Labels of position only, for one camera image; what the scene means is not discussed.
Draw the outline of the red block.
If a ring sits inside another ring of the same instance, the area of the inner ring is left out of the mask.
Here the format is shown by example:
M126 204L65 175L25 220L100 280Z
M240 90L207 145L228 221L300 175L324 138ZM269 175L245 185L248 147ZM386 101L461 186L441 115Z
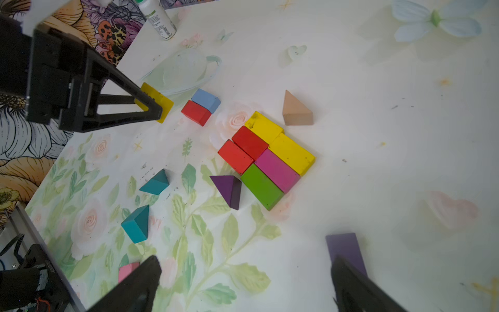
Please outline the red block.
M254 161L269 147L262 138L256 135L246 126L242 126L232 137L232 141Z
M254 160L232 140L227 140L219 149L218 154L240 176L243 175L254 162Z
M211 112L205 107L189 100L182 108L181 112L190 120L203 127L209 118L212 116Z

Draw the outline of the white bottle green cap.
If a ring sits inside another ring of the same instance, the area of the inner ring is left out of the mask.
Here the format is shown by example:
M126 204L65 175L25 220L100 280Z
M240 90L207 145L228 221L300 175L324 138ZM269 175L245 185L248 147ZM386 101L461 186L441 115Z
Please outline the white bottle green cap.
M177 32L176 26L157 0L135 0L145 19L163 40L170 40Z

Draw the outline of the green block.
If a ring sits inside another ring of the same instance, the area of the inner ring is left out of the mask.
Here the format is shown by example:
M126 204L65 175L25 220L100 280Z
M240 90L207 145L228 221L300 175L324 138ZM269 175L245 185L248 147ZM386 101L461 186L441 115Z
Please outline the green block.
M284 197L284 193L278 186L255 164L252 164L241 178L245 186L267 211L271 211Z

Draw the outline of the natural wood triangle block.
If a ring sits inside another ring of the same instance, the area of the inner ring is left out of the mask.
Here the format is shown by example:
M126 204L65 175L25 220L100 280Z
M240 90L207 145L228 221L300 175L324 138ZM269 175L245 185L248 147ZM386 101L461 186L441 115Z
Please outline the natural wood triangle block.
M286 126L311 126L314 124L313 112L288 90L285 91L282 115Z

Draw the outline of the purple rectangular block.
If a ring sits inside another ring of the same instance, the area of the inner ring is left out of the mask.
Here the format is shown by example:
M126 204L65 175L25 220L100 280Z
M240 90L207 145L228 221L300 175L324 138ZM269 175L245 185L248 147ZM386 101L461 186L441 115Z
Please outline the purple rectangular block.
M336 257L344 257L358 271L368 276L355 233L328 235L326 236L326 244L332 262L335 261Z

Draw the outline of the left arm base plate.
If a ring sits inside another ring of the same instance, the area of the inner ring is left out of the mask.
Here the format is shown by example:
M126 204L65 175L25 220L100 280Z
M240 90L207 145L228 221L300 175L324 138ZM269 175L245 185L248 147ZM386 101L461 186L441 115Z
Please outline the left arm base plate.
M48 281L45 265L1 271L1 311L52 311L41 293Z

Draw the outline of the yellow block long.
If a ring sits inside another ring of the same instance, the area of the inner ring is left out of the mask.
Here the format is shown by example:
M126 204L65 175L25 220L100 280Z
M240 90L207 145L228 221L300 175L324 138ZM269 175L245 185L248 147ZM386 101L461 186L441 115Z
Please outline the yellow block long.
M271 144L280 134L284 133L282 127L278 126L258 111L255 111L252 114L244 126L267 144Z

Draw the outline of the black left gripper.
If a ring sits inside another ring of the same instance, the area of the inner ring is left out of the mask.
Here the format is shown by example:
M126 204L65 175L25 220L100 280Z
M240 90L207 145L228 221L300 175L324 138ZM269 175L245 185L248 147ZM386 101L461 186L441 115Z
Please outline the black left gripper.
M125 95L104 94L111 81ZM1 17L1 92L27 100L25 117L66 131L96 131L158 120L162 107L87 44L52 28L22 33L20 23ZM145 105L132 113L99 114L100 105Z

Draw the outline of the pink block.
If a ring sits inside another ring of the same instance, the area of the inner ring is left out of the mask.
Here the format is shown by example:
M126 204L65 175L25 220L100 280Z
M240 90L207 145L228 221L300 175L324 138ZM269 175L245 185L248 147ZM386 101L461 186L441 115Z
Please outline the pink block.
M139 262L129 263L127 265L121 266L118 271L118 283L121 283L130 275L135 269L140 266Z

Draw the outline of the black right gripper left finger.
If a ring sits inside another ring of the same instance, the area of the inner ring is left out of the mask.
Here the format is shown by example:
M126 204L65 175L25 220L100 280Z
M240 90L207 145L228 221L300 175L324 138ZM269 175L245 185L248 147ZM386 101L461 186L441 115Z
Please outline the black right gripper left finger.
M150 256L88 311L151 312L160 284L161 266Z

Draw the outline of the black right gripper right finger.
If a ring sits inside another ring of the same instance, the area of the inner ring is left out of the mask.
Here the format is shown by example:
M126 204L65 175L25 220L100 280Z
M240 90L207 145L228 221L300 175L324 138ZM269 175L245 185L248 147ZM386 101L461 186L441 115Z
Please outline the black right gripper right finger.
M338 310L406 312L399 303L357 270L344 257L337 256L331 267Z

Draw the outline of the aluminium front rail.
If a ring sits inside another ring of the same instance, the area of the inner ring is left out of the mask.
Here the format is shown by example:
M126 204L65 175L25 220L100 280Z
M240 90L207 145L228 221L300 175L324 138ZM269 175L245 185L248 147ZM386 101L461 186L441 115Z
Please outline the aluminium front rail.
M15 236L23 234L24 238L19 247L19 256L24 258L23 265L18 263L12 250L1 258L8 269L19 269L34 265L45 265L48 271L48 281L41 292L51 303L52 311L84 311L85 308L62 270L58 267L48 247L25 212L25 204L19 203L9 217L1 234L1 244L5 245Z

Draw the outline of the purple triangle block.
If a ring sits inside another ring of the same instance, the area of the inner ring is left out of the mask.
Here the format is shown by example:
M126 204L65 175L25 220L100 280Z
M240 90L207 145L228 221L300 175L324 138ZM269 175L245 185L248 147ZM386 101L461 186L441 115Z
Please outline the purple triangle block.
M242 182L233 175L210 176L211 181L231 209L239 210Z

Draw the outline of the magenta block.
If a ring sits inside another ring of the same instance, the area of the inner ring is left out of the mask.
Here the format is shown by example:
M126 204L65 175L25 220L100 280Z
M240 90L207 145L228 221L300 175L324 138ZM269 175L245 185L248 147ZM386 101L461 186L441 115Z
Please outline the magenta block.
M256 160L255 165L284 193L287 194L300 180L300 175L269 149Z

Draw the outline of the teal block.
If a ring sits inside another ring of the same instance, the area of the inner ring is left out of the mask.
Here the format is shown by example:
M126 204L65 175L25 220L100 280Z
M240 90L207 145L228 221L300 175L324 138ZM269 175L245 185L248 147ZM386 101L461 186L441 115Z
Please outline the teal block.
M167 189L170 185L169 179L166 175L165 169L160 170L156 175L154 175L149 181L147 181L142 187L140 187L140 191L153 194L160 195L162 191Z
M121 226L134 244L148 239L149 205L142 206L133 211Z

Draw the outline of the blue grey triangle block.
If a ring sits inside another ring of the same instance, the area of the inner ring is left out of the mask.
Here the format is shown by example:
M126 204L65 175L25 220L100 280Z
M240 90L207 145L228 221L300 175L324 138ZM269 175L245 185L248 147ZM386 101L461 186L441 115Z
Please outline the blue grey triangle block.
M211 114L214 114L221 104L221 100L218 97L201 88L197 89L191 100L207 109Z

